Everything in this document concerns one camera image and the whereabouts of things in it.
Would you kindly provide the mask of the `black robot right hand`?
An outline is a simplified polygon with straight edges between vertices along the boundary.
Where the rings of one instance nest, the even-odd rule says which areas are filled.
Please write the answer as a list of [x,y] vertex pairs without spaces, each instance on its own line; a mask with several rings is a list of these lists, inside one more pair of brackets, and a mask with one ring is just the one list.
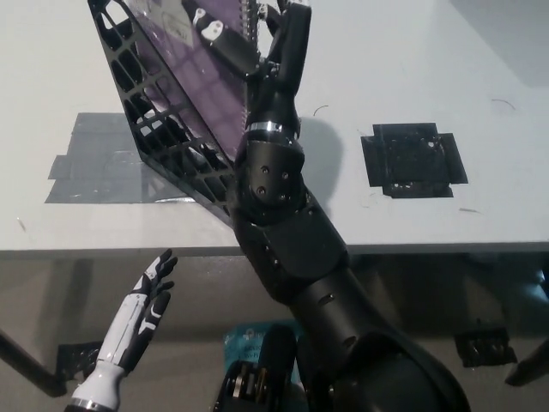
[[215,18],[195,1],[183,1],[199,40],[210,55],[250,88],[247,130],[272,124],[274,130],[299,133],[295,97],[299,91],[309,41],[312,9],[307,1],[279,1],[278,9],[262,4],[256,10],[273,37],[264,58],[240,33]]

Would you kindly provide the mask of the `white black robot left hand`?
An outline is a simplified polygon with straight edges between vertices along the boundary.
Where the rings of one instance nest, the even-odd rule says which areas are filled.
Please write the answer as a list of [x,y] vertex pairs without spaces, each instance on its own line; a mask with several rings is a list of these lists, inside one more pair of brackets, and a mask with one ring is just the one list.
[[174,282],[165,282],[178,259],[168,249],[159,255],[125,296],[106,333],[97,362],[131,373],[144,355],[169,304]]

